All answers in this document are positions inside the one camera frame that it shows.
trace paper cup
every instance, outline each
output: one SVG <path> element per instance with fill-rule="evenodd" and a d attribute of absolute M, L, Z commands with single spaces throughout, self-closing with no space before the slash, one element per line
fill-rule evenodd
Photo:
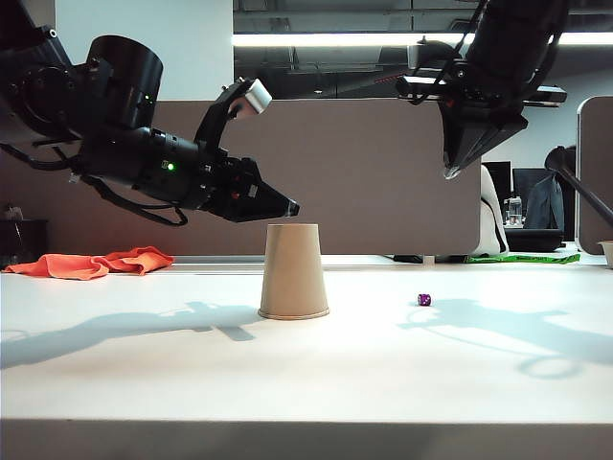
<path fill-rule="evenodd" d="M 317 224 L 269 224 L 258 313 L 309 319 L 328 312 Z"/>
<path fill-rule="evenodd" d="M 613 268 L 613 241 L 599 241 L 599 245 L 602 246 L 604 251 L 606 264 L 609 265 L 609 268 Z"/>

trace orange cloth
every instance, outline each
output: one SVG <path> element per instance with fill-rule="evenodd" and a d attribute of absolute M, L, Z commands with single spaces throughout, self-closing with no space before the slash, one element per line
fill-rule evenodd
<path fill-rule="evenodd" d="M 92 280 L 106 275 L 109 271 L 144 275 L 172 262 L 172 256 L 164 254 L 156 247 L 148 246 L 135 247 L 126 252 L 111 252 L 105 256 L 45 254 L 40 256 L 37 262 L 9 265 L 3 271 L 67 280 Z"/>

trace cubicle divider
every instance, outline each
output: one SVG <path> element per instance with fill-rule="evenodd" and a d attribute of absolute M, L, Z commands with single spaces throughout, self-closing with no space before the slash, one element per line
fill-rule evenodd
<path fill-rule="evenodd" d="M 192 139 L 206 102 L 159 102 L 153 125 Z M 102 201 L 68 172 L 30 170 L 0 155 L 0 199 L 49 221 L 54 252 L 102 254 L 156 245 L 176 255 L 263 254 L 267 223 L 318 223 L 325 254 L 465 254 L 479 238 L 479 167 L 443 178 L 435 104 L 395 99 L 274 101 L 228 124 L 221 145 L 254 158 L 262 178 L 296 199 L 295 218 L 232 223 L 187 212 L 172 228 Z M 115 190 L 148 199 L 122 186 Z"/>
<path fill-rule="evenodd" d="M 613 96 L 590 98 L 579 107 L 577 178 L 613 209 Z M 579 195 L 576 239 L 590 254 L 602 254 L 598 242 L 613 240 L 613 228 Z"/>

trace fluorescent ceiling light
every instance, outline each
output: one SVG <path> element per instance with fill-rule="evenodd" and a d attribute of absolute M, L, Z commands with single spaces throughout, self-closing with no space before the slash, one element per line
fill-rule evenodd
<path fill-rule="evenodd" d="M 232 44 L 241 47 L 364 47 L 414 45 L 423 37 L 456 43 L 462 34 L 235 34 Z M 472 41 L 473 34 L 466 37 Z"/>
<path fill-rule="evenodd" d="M 455 44 L 462 34 L 234 34 L 232 44 L 238 48 L 308 47 L 368 47 L 414 45 L 423 37 Z M 465 43 L 472 43 L 468 34 Z M 562 34 L 560 45 L 613 45 L 613 33 Z"/>

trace black cable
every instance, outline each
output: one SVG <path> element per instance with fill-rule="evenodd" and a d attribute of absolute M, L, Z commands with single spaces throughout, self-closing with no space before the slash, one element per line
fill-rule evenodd
<path fill-rule="evenodd" d="M 15 147 L 10 146 L 8 144 L 0 144 L 0 149 L 8 153 L 10 156 L 18 159 L 19 161 L 27 163 L 31 168 L 34 168 L 35 170 L 60 171 L 67 170 L 68 168 L 70 168 L 70 162 L 67 158 L 62 159 L 61 161 L 39 161 L 35 158 L 32 158 L 27 153 L 16 149 Z"/>
<path fill-rule="evenodd" d="M 115 192 L 113 192 L 108 187 L 108 185 L 106 185 L 103 181 L 101 181 L 97 177 L 93 177 L 91 175 L 84 174 L 80 178 L 84 183 L 93 187 L 94 190 L 98 192 L 98 195 L 100 195 L 100 198 L 104 199 L 105 201 L 109 201 L 115 206 L 125 209 L 126 211 L 136 214 L 142 218 L 153 220 L 154 222 L 163 223 L 165 225 L 171 225 L 171 226 L 182 226 L 188 223 L 188 218 L 185 216 L 185 214 L 183 214 L 181 209 L 178 208 L 177 206 L 172 206 L 172 205 L 159 205 L 158 206 L 158 205 L 149 205 L 149 204 L 142 205 L 139 203 L 135 203 L 133 201 L 130 201 L 129 199 L 126 199 L 122 196 L 117 195 Z M 162 216 L 158 216 L 157 214 L 153 214 L 153 213 L 146 211 L 146 209 L 169 209 L 169 208 L 174 208 L 175 214 L 179 216 L 179 221 L 172 221 L 168 218 L 163 218 Z"/>
<path fill-rule="evenodd" d="M 61 158 L 60 161 L 39 161 L 32 158 L 27 153 L 24 153 L 23 151 L 16 149 L 15 147 L 10 146 L 8 144 L 0 144 L 0 149 L 4 150 L 10 156 L 13 156 L 19 161 L 26 163 L 35 170 L 60 171 L 69 168 L 73 169 L 73 167 L 76 165 L 75 157 L 69 158 L 68 156 L 66 156 L 66 154 L 62 151 L 60 147 L 53 147 L 54 152 L 57 154 L 57 156 L 59 156 L 59 158 Z M 120 208 L 134 213 L 138 216 L 141 216 L 145 219 L 172 226 L 181 226 L 188 223 L 188 218 L 185 216 L 185 214 L 183 214 L 180 208 L 174 205 L 136 203 L 134 201 L 130 201 L 129 199 L 117 195 L 102 180 L 98 179 L 97 177 L 93 177 L 87 174 L 81 174 L 80 178 L 85 184 L 93 187 L 102 199 L 109 201 L 114 205 L 119 206 Z M 162 210 L 171 208 L 174 208 L 174 212 L 177 216 L 179 216 L 179 221 L 172 221 L 168 218 L 163 218 L 162 216 L 158 216 L 156 214 L 146 211 L 146 209 Z"/>
<path fill-rule="evenodd" d="M 473 12 L 472 17 L 470 18 L 470 22 L 468 22 L 468 25 L 466 26 L 466 30 L 465 30 L 464 34 L 462 35 L 462 39 L 456 44 L 455 48 L 453 49 L 455 54 L 458 54 L 460 52 L 460 50 L 462 49 L 462 46 L 464 45 L 466 37 L 468 36 L 468 34 L 470 34 L 470 31 L 472 30 L 472 28 L 476 24 L 477 19 L 479 19 L 479 16 L 481 15 L 481 11 L 483 10 L 483 8 L 484 8 L 484 6 L 486 5 L 487 2 L 488 2 L 488 0 L 480 0 L 479 5 L 477 6 L 475 11 Z M 439 72 L 439 75 L 434 79 L 434 83 L 432 83 L 432 85 L 430 86 L 431 88 L 436 88 L 437 87 L 437 85 L 441 82 L 441 80 L 443 79 L 445 74 L 449 71 L 449 69 L 451 68 L 452 65 L 453 65 L 453 57 L 450 57 L 446 61 L 446 63 L 444 64 L 444 67 L 443 67 L 443 69 L 441 69 L 441 72 Z M 416 75 L 416 73 L 417 73 L 417 71 L 419 69 L 420 69 L 419 67 L 417 67 L 415 69 L 415 71 L 413 72 L 413 76 Z M 428 96 L 430 96 L 431 94 L 432 94 L 432 91 L 424 91 L 421 96 L 416 98 L 416 95 L 414 93 L 413 99 L 409 99 L 408 101 L 412 105 L 419 105 L 423 101 L 425 101 L 428 98 Z"/>

